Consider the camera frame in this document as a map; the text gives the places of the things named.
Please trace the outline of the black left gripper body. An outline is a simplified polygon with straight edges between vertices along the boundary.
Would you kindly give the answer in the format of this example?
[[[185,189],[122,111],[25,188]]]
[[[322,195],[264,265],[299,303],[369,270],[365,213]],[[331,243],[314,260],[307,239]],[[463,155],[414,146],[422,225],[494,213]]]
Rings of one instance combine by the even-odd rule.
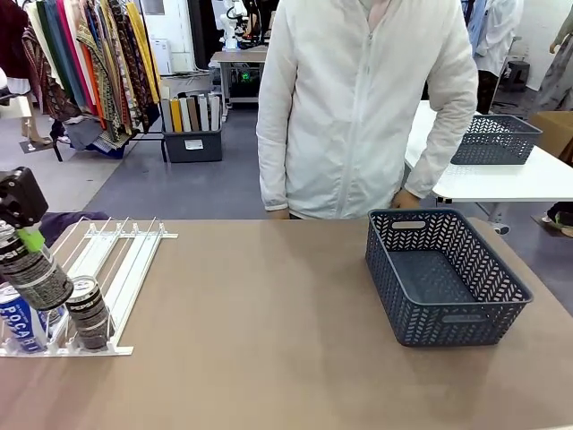
[[[1,220],[16,229],[39,223],[48,204],[32,171],[26,167],[1,172]]]

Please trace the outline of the person's left hand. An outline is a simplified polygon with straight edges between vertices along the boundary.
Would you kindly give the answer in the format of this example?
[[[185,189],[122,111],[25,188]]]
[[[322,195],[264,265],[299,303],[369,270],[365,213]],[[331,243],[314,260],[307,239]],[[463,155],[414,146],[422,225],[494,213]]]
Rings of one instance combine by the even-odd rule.
[[[420,207],[420,201],[421,199],[419,197],[402,188],[393,197],[391,208],[400,210],[415,210]]]

